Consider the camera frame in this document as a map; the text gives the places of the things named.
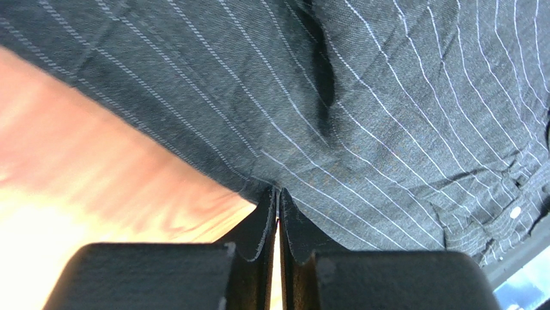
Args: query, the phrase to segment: light blue surface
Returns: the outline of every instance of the light blue surface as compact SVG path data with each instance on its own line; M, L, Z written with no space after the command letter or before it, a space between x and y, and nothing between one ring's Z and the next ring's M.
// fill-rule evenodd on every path
M550 247L494 290L503 310L535 310L550 299Z

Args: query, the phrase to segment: striped fabric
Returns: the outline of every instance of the striped fabric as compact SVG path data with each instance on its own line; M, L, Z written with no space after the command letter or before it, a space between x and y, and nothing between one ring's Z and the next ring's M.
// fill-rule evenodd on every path
M246 199L480 265L550 199L548 31L539 0L0 4L2 45Z

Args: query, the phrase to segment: white button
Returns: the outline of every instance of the white button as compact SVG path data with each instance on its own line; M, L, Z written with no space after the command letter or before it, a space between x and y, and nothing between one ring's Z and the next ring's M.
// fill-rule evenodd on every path
M515 208L512 210L512 212L510 212L510 217L511 217L511 218L517 218L517 217L520 215L521 212L522 212L522 208L520 208L520 207L515 207Z

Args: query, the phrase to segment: table surface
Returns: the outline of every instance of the table surface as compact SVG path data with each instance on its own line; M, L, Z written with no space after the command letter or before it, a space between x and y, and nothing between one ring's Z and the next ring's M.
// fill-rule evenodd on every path
M42 308L88 243L212 242L254 210L1 48L0 72L0 309ZM271 309L281 309L277 249L275 259Z

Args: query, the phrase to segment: black metal tool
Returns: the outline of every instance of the black metal tool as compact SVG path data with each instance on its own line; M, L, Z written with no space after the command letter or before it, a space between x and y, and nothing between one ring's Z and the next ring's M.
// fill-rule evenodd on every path
M285 309L498 309L466 255L347 250L286 189L212 244L88 245L45 309L268 309L277 221Z

